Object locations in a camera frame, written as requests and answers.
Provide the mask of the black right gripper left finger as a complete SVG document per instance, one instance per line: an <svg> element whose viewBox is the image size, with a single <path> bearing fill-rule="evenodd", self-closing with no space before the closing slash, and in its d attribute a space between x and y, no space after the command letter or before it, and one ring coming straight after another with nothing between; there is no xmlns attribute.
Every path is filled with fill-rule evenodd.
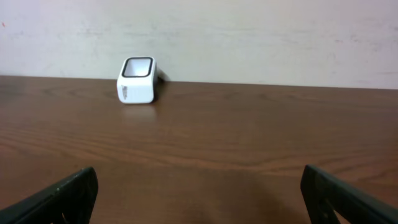
<svg viewBox="0 0 398 224"><path fill-rule="evenodd" d="M1 223L89 223L98 179L87 167L1 210Z"/></svg>

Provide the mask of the white barcode scanner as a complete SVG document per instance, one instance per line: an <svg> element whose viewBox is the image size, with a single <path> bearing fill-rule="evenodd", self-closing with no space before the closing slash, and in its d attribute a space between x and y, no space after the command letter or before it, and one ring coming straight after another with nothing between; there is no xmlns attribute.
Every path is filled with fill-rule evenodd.
<svg viewBox="0 0 398 224"><path fill-rule="evenodd" d="M116 83L118 98L124 104L152 103L155 100L157 81L154 57L127 58Z"/></svg>

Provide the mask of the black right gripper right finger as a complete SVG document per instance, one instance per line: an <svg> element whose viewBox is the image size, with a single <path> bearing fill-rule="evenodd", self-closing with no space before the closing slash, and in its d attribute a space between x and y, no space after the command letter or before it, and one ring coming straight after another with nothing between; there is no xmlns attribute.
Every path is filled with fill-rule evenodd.
<svg viewBox="0 0 398 224"><path fill-rule="evenodd" d="M397 223L397 209L313 165L306 165L300 189L312 224Z"/></svg>

